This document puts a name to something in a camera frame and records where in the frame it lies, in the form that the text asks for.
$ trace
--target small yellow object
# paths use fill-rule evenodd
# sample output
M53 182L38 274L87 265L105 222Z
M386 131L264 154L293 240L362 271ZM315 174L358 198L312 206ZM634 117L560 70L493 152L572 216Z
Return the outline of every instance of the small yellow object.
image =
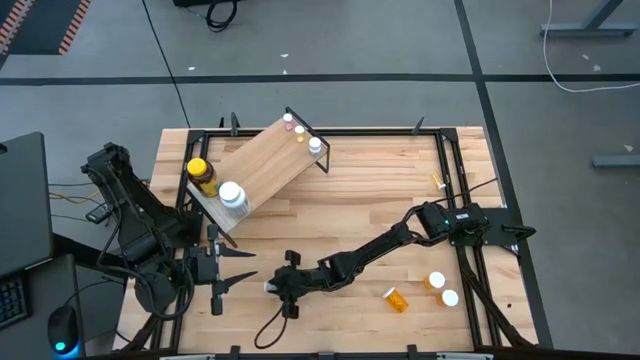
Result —
M424 286L427 289L440 289L444 286L444 275L441 272L434 271L427 278L424 279Z
M431 176L433 177L433 181L435 181L438 189L442 190L447 187L447 185L442 182L442 179L440 179L440 175L438 175L438 173L433 173Z
M195 158L187 164L187 171L192 176L202 176L207 171L207 163L201 158Z
M459 300L458 294L453 290L445 290L436 296L436 302L442 307L454 307L458 305Z
M296 141L303 142L304 141L304 128L300 125L296 126Z
M396 288L387 290L387 292L382 295L382 298L385 299L397 312L404 312L409 307L407 300L398 293Z

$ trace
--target keyboard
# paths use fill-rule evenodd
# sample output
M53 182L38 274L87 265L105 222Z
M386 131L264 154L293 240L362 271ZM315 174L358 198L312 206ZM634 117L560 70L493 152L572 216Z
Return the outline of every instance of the keyboard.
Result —
M26 284L22 275L0 279L0 329L29 317Z

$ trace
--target small bottle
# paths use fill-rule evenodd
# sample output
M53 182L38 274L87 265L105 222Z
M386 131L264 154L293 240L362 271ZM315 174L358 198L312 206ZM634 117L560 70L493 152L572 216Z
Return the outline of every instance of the small bottle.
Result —
M189 180L208 197L218 195L218 177L210 162L194 158L187 163Z
M404 312L409 307L407 300L398 293L396 288L387 290L387 292L382 295L382 298L385 299L397 312Z
M445 290L436 296L436 302L442 307L454 307L458 305L459 300L458 294L453 290Z
M322 152L322 143L320 142L320 139L315 136L309 139L309 152L314 157L318 157L320 152Z
M284 114L284 116L282 117L282 120L284 120L285 130L287 131L293 130L293 116L291 116L291 114L289 113Z
M296 141L303 142L304 141L304 128L300 125L296 126Z
M429 274L429 277L424 279L424 286L426 286L427 289L440 289L444 286L444 282L444 275L442 275L441 272L434 271Z
M227 181L220 186L220 200L222 205L234 217L245 217L251 212L251 204L244 189L233 181Z

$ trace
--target floor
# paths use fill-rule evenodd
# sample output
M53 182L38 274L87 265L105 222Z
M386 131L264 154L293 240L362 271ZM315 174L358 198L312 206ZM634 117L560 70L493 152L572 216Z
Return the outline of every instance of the floor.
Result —
M640 353L640 170L590 166L594 155L640 149L640 88L569 94L548 81L507 76L486 83L488 96L477 91L485 84L479 71L546 73L538 29L547 1L246 0L220 34L169 0L146 1L194 127L215 127L232 111L242 126L264 126L287 105L314 126L413 125L422 116L425 126L485 126L494 155L504 150L525 223L538 230L530 247L554 346ZM554 19L580 21L598 2L556 0ZM460 4L477 50L475 69ZM638 16L640 3L626 1L610 20ZM554 72L583 75L565 84L572 88L618 85L587 81L640 73L640 34L550 39L548 52ZM318 74L359 75L296 76ZM407 74L451 76L415 81ZM161 130L185 126L167 75L142 2L93 0L65 56L6 59L0 140L44 133L51 182L87 181L80 166L109 141L127 147L138 175L149 177ZM78 79L86 84L65 85ZM42 80L53 85L29 86ZM56 214L82 217L88 210L52 201ZM54 230L94 247L110 232L60 218ZM99 279L79 272L81 285ZM109 348L113 337L122 295L110 286L81 297L83 312L97 319L85 325L95 338L92 351Z

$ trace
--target yellow bottle cap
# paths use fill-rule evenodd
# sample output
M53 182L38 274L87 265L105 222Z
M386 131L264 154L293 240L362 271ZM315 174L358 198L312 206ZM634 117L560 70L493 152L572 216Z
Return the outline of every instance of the yellow bottle cap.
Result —
M207 171L207 163L200 158L191 159L187 164L187 171L192 176L201 176Z

